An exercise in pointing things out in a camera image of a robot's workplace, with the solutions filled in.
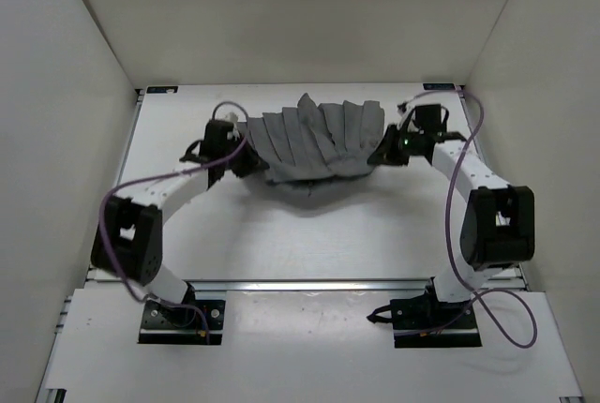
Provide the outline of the grey pleated skirt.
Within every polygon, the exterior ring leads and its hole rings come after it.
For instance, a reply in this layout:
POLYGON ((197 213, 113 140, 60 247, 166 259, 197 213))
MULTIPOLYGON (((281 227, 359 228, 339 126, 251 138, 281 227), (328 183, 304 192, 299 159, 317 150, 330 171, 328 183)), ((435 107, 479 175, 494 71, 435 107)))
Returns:
POLYGON ((384 109, 377 100, 316 103, 303 94, 296 106, 265 112, 241 124, 268 169, 245 179, 255 196, 298 209, 335 204, 364 186, 368 164, 383 139, 384 109))

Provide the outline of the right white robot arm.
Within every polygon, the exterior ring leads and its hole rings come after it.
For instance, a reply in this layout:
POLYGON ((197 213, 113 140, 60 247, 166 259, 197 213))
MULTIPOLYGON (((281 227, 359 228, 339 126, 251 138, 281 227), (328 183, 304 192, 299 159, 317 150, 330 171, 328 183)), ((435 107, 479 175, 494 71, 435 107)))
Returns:
POLYGON ((409 102, 397 108, 400 120, 385 130, 368 162, 406 166, 423 157, 449 181, 444 210, 445 240, 452 240, 451 205, 466 203, 457 247, 448 247, 448 270, 432 279, 435 296, 420 305, 421 320, 442 328, 454 317, 452 304, 466 302, 500 271, 529 261, 535 250, 534 195, 513 186, 471 148, 472 137, 448 129, 449 111, 439 103, 409 102))

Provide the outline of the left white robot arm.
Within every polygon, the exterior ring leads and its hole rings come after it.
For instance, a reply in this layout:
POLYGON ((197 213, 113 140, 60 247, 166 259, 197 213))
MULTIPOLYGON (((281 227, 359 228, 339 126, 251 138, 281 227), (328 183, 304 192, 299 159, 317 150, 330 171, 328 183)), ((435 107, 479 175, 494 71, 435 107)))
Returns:
POLYGON ((103 198, 92 265, 117 276, 131 291, 137 285, 163 304, 176 326, 193 321, 196 303, 190 285, 163 263, 163 228, 184 205, 213 187, 226 172, 244 178, 268 168, 249 141, 247 124, 231 117, 211 119, 201 140, 193 142, 171 172, 134 179, 103 198))

